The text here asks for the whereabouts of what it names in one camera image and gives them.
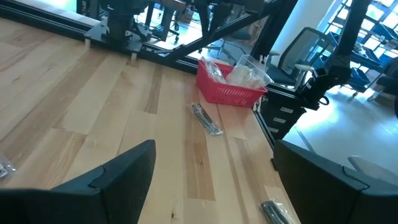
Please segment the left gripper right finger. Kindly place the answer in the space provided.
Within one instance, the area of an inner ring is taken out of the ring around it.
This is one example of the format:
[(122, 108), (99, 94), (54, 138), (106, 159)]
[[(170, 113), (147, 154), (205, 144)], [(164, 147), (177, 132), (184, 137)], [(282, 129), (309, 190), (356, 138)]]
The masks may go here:
[(284, 140), (275, 168), (301, 223), (397, 223), (397, 186)]

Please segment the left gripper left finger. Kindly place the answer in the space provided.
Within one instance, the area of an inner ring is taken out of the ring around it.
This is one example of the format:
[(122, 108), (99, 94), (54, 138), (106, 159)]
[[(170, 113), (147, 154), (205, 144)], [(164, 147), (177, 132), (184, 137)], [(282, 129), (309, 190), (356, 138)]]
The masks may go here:
[(137, 223), (155, 160), (148, 139), (50, 190), (2, 189), (1, 223)]

